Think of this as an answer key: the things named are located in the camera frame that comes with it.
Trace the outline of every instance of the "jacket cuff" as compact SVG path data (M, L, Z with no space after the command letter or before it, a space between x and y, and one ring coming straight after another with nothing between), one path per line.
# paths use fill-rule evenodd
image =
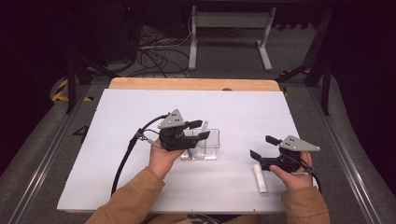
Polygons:
M312 217L329 212L316 187L287 190L282 200L287 207L288 217Z
M146 198L149 203L154 203L163 190L165 183L148 167L140 171L128 185L138 194Z

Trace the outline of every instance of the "human hand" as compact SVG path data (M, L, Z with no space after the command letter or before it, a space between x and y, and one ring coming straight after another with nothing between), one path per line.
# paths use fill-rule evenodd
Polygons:
M312 166L312 159L309 152L302 151L300 158L305 161L308 166ZM303 189L313 186L312 175L292 175L275 165L271 165L270 170L283 181L283 183L286 185L286 189ZM300 167L297 172L303 171L304 168Z
M155 142L161 145L160 139L157 139ZM171 170L175 160L181 156L184 151L185 150L167 151L166 149L151 145L148 168L161 179L164 179L166 174Z

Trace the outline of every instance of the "person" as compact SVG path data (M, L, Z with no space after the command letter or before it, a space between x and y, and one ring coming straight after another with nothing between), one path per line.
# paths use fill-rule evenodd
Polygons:
M108 203L100 206L86 223L196 223L191 222L188 215L154 216L149 214L151 206L163 189L163 179L183 151L167 151L151 146L148 166L128 184L116 190ZM312 166L312 159L308 152L302 152L301 159ZM282 200L286 205L288 224L330 223L327 205L318 189L313 186L312 175L292 175L275 165L272 165L270 169L283 181L287 189L282 195ZM259 219L256 215L242 215L225 223L254 224L259 223Z

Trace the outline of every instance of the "clear acrylic organizer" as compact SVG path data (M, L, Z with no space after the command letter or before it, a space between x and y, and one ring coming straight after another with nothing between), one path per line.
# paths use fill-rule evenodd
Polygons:
M185 130L186 136L196 136L202 130ZM206 140L198 142L195 148L187 149L181 156L180 159L183 161L214 161L218 158L218 152L220 147L220 134L219 129L207 129L210 132L209 137Z

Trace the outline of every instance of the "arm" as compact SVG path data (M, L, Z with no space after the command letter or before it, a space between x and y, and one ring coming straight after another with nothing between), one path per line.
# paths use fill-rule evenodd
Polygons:
M119 188L87 223L141 223L161 193L163 179L182 153L183 150L168 152L151 146L148 167Z
M301 159L312 166L308 152L302 152ZM313 186L312 175L292 175L275 165L270 169L286 185L287 190L283 193L282 200L287 208L288 224L330 223L327 205L318 189Z

